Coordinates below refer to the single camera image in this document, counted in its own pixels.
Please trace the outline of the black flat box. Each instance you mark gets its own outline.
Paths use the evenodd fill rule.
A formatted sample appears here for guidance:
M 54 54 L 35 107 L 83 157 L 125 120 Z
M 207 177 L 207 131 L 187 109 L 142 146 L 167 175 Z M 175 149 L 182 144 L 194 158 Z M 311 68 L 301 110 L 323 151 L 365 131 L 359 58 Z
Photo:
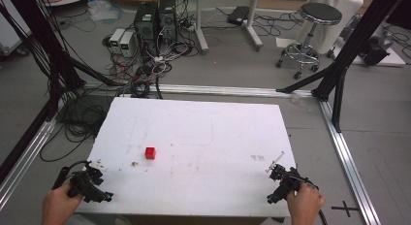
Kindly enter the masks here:
M 248 6 L 238 6 L 229 14 L 229 16 L 227 17 L 227 22 L 240 26 L 248 18 L 248 14 Z

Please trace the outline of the black metal frame post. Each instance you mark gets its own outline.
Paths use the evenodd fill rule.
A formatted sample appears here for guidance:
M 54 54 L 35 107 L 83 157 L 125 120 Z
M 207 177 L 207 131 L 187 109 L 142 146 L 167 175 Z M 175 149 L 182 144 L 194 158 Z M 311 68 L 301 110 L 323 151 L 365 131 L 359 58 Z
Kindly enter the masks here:
M 277 92 L 289 94 L 321 79 L 320 84 L 311 91 L 311 94 L 319 101 L 327 101 L 330 93 L 334 90 L 331 122 L 335 130 L 340 133 L 340 112 L 345 75 L 354 59 L 365 46 L 365 43 L 385 19 L 386 15 L 396 6 L 398 1 L 399 0 L 372 0 L 359 24 L 329 67 L 297 83 L 277 89 Z
M 11 0 L 12 4 L 29 27 L 35 41 L 26 36 L 6 7 L 0 3 L 0 14 L 10 23 L 19 38 L 33 54 L 40 70 L 48 78 L 49 98 L 29 128 L 17 142 L 15 147 L 0 165 L 0 185 L 11 174 L 17 160 L 34 138 L 35 133 L 45 121 L 50 121 L 57 113 L 58 102 L 65 92 L 76 91 L 85 85 L 77 70 L 81 70 L 92 78 L 107 86 L 119 86 L 119 82 L 104 77 L 85 63 L 81 63 L 65 50 L 54 34 L 51 24 L 38 0 Z

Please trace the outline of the black machine on white board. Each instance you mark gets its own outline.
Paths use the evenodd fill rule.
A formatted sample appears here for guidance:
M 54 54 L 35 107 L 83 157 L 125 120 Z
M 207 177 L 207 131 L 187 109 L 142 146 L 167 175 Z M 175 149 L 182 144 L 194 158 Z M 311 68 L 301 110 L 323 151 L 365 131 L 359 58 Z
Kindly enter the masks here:
M 358 23 L 348 23 L 333 45 L 333 56 L 337 57 L 348 38 L 355 30 Z M 366 66 L 393 66 L 399 67 L 405 62 L 393 51 L 394 34 L 384 29 L 381 25 L 377 27 L 369 40 L 364 44 L 360 53 L 354 60 L 354 64 Z

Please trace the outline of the small black computer tower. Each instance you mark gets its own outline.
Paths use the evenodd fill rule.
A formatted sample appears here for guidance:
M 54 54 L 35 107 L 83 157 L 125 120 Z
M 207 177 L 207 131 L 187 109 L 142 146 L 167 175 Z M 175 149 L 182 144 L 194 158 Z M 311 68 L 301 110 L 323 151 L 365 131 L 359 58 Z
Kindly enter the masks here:
M 176 12 L 175 0 L 160 0 L 159 2 L 159 17 L 160 28 L 163 40 L 167 44 L 176 41 Z

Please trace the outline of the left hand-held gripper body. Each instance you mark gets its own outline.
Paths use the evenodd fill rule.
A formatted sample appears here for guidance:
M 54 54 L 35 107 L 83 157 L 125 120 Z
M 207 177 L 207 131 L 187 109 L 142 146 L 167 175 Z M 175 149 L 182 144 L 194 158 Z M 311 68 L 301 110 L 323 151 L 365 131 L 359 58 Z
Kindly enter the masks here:
M 70 198 L 82 195 L 86 203 L 97 202 L 97 194 L 102 191 L 98 186 L 104 181 L 103 174 L 100 170 L 91 167 L 90 161 L 80 161 L 80 163 L 84 165 L 85 169 L 71 173 L 69 177 L 71 189 L 67 195 Z

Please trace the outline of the person's left hand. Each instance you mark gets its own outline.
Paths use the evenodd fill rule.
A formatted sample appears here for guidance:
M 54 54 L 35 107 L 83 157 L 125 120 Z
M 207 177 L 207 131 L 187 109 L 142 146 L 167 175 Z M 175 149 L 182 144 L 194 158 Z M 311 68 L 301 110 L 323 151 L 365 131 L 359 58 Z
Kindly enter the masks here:
M 83 196 L 78 194 L 69 197 L 68 192 L 72 186 L 70 183 L 50 190 L 43 199 L 42 225 L 65 225 L 74 214 Z

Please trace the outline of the white cloth cover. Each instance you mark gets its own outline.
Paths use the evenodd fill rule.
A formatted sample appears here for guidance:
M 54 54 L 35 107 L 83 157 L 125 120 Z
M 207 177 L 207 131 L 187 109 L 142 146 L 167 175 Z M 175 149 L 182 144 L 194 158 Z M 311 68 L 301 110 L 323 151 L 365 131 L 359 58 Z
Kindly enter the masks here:
M 337 40 L 341 31 L 349 19 L 361 7 L 363 1 L 364 0 L 308 0 L 307 3 L 322 3 L 330 5 L 342 13 L 342 19 L 337 25 L 318 25 L 316 27 L 310 44 L 316 48 L 319 54 L 325 54 L 332 48 L 332 45 Z M 305 36 L 309 32 L 311 26 L 312 22 L 304 19 L 304 25 L 296 38 L 296 42 L 302 43 L 304 41 Z

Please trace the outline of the large black computer tower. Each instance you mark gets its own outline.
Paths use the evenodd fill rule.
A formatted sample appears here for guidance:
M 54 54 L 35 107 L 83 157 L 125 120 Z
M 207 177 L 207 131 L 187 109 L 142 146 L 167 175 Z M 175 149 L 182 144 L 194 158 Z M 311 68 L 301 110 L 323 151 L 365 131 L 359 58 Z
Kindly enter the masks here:
M 160 31 L 158 3 L 142 1 L 137 8 L 134 26 L 142 54 L 146 56 L 157 56 L 157 41 Z

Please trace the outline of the white desk leg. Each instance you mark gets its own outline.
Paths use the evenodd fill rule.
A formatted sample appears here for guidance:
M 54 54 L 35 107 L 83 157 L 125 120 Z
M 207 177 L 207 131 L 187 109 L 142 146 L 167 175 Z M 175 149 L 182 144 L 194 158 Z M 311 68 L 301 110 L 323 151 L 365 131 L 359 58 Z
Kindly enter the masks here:
M 205 54 L 208 52 L 208 44 L 202 30 L 202 0 L 196 0 L 196 23 L 194 27 L 200 45 L 200 53 Z
M 246 33 L 249 35 L 252 43 L 254 44 L 256 51 L 259 51 L 261 47 L 263 46 L 263 42 L 261 41 L 260 37 L 256 33 L 255 29 L 253 28 L 254 15 L 255 15 L 256 8 L 257 8 L 257 2 L 258 0 L 250 0 L 248 18 L 243 23 L 243 26 L 245 28 Z

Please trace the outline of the clear plastic bag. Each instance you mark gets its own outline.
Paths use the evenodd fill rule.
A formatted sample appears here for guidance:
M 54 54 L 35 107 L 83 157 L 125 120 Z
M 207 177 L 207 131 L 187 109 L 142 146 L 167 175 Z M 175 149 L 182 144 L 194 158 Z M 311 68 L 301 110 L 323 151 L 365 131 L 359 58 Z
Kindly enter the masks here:
M 106 24 L 114 23 L 122 18 L 123 11 L 108 1 L 91 1 L 87 3 L 90 18 L 93 21 L 102 21 Z

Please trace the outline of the long aluminium floor rail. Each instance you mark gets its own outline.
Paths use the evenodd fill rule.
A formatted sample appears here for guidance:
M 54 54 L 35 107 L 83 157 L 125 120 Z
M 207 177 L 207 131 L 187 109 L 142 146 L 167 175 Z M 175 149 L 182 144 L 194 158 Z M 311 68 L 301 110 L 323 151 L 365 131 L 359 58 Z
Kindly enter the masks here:
M 255 98 L 312 98 L 309 90 L 295 90 L 291 93 L 279 92 L 272 88 L 250 88 L 250 87 L 230 87 L 230 86 L 205 86 L 205 85 L 180 85 L 180 84 L 159 84 L 150 86 L 150 91 L 161 94 L 193 94 L 193 95 L 215 95 L 234 97 L 255 97 Z

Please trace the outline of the black round chrome stool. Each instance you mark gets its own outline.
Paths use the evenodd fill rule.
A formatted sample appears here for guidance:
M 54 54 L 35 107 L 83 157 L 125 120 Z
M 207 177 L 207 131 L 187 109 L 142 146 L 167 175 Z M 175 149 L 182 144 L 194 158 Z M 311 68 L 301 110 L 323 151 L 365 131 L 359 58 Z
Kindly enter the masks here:
M 286 57 L 298 62 L 300 68 L 294 74 L 295 80 L 300 79 L 305 65 L 310 65 L 312 72 L 319 69 L 320 55 L 316 48 L 310 44 L 316 27 L 318 25 L 337 25 L 342 19 L 342 13 L 338 9 L 322 3 L 304 4 L 300 7 L 299 13 L 305 20 L 312 22 L 312 26 L 302 43 L 293 42 L 281 51 L 281 56 L 276 63 L 276 67 L 280 68 Z

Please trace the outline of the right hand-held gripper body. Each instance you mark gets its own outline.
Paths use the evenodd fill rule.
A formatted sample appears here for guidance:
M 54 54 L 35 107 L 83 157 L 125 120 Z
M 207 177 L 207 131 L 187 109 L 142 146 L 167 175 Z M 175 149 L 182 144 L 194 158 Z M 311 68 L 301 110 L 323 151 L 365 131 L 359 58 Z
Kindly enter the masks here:
M 298 170 L 294 167 L 291 167 L 289 170 L 286 170 L 285 167 L 279 164 L 279 160 L 284 155 L 284 152 L 281 152 L 280 155 L 270 164 L 266 169 L 266 172 L 269 173 L 269 178 L 273 181 L 279 181 L 279 186 L 282 185 L 286 188 L 286 197 L 292 191 L 300 190 L 300 183 L 308 183 L 309 179 L 307 177 L 302 177 Z

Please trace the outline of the person's right hand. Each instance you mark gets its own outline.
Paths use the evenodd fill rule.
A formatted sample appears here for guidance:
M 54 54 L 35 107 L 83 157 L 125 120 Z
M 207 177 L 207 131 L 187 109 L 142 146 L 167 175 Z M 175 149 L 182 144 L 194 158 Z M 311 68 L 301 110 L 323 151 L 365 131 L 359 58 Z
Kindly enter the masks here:
M 316 187 L 301 182 L 299 191 L 290 192 L 286 200 L 292 225 L 314 225 L 326 197 Z

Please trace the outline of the grey power supply unit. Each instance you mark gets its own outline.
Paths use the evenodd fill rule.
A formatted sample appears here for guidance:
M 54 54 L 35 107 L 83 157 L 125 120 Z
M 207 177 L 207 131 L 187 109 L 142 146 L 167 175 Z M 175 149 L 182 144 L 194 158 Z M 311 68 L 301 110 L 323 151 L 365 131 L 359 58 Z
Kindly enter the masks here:
M 132 31 L 126 31 L 120 41 L 120 48 L 124 57 L 132 57 L 137 51 L 136 40 Z
M 111 45 L 111 51 L 114 54 L 121 53 L 120 41 L 122 39 L 124 32 L 125 32 L 124 28 L 117 28 L 109 39 L 109 42 Z

